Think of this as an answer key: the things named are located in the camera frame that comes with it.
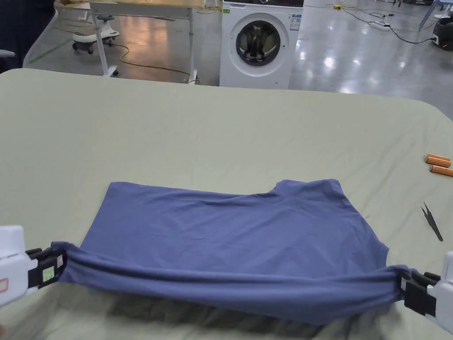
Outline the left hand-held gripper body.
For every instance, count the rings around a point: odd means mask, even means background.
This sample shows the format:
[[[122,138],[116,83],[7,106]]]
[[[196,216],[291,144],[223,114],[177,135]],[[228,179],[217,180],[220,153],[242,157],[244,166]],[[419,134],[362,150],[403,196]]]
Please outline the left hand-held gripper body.
[[[4,307],[24,296],[35,293],[29,287],[29,271],[38,261],[26,254],[22,226],[0,227],[0,306]]]

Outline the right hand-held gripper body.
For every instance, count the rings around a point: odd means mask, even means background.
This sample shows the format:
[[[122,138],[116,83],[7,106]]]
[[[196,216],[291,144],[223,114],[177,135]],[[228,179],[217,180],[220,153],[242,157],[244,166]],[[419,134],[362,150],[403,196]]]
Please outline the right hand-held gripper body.
[[[453,252],[449,251],[443,261],[443,270],[436,285],[427,287],[429,296],[436,300],[435,316],[427,316],[437,325],[453,323]]]

